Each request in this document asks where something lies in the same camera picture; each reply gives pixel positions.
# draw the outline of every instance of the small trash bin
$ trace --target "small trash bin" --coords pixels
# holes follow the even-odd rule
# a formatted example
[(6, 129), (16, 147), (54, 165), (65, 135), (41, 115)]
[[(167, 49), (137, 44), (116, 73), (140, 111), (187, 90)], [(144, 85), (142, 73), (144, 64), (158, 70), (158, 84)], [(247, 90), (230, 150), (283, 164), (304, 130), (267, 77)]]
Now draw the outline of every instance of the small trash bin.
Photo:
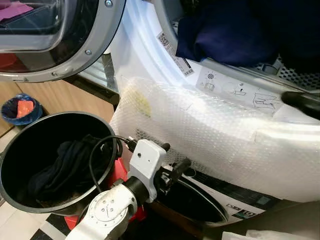
[[(17, 117), (19, 101), (31, 101), (33, 103), (32, 111), (27, 115)], [(20, 93), (2, 105), (1, 115), (2, 118), (8, 123), (16, 126), (23, 126), (38, 120), (43, 115), (43, 108), (41, 104), (31, 96), (25, 93)]]
[[(28, 125), (9, 143), (0, 160), (0, 194), (15, 208), (29, 213), (55, 213), (63, 216), (79, 215), (98, 194), (92, 187), (80, 196), (65, 199), (62, 203), (43, 207), (28, 194), (31, 177), (55, 161), (57, 149), (65, 141), (81, 140), (86, 135), (96, 138), (114, 136), (114, 131), (103, 119), (86, 112), (62, 112), (49, 115)], [(117, 142), (112, 140), (112, 156), (116, 156)], [(99, 178), (101, 184), (108, 172)]]

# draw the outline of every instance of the bubble wrap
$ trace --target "bubble wrap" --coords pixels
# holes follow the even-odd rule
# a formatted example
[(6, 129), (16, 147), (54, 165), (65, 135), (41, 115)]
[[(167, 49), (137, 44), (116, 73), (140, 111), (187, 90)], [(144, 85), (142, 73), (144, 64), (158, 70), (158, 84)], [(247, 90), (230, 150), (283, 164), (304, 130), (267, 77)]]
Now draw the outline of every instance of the bubble wrap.
[(163, 164), (297, 202), (320, 200), (320, 125), (276, 122), (219, 96), (131, 79), (111, 121), (121, 136), (170, 143)]

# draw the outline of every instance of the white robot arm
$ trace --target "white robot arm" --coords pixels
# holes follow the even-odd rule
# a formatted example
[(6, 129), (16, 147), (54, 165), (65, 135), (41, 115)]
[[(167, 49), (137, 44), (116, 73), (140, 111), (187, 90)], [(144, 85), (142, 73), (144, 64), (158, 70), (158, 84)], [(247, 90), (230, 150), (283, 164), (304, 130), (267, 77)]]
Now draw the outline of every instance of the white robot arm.
[(154, 142), (139, 140), (130, 160), (128, 181), (97, 195), (66, 240), (118, 239), (138, 205), (157, 198), (154, 178), (166, 154), (166, 150)]

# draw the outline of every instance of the black laundry basket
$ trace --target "black laundry basket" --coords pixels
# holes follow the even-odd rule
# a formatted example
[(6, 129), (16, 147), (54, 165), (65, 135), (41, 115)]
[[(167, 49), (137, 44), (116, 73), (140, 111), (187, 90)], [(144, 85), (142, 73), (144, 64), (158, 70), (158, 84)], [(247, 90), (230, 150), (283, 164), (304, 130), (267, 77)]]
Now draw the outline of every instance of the black laundry basket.
[[(6, 147), (0, 160), (0, 195), (15, 208), (30, 213), (55, 213), (63, 216), (78, 215), (98, 194), (96, 186), (76, 199), (42, 207), (27, 191), (29, 179), (51, 165), (57, 149), (65, 141), (80, 140), (87, 134), (96, 138), (115, 135), (103, 119), (86, 112), (62, 112), (46, 116), (23, 129)], [(117, 142), (113, 140), (112, 154), (117, 154)], [(104, 172), (101, 184), (108, 172)]]

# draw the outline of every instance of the barcode label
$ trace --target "barcode label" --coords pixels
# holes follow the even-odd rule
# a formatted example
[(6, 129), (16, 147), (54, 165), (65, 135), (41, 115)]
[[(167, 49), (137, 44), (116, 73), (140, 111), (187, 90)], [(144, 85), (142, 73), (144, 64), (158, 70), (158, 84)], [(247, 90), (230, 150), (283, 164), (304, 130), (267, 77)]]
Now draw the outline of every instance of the barcode label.
[(194, 73), (194, 70), (191, 68), (191, 66), (189, 65), (189, 63), (187, 62), (187, 60), (185, 60), (182, 57), (178, 57), (176, 56), (176, 52), (174, 50), (174, 48), (172, 47), (172, 45), (170, 44), (170, 42), (168, 41), (167, 36), (161, 32), (158, 36), (157, 36), (158, 40), (160, 41), (160, 43), (162, 44), (162, 46), (164, 47), (164, 49), (168, 52), (168, 54), (170, 55), (170, 57), (173, 59), (173, 61), (175, 62), (175, 64), (179, 67), (179, 69), (181, 70), (181, 72), (186, 76), (190, 76), (191, 74)]

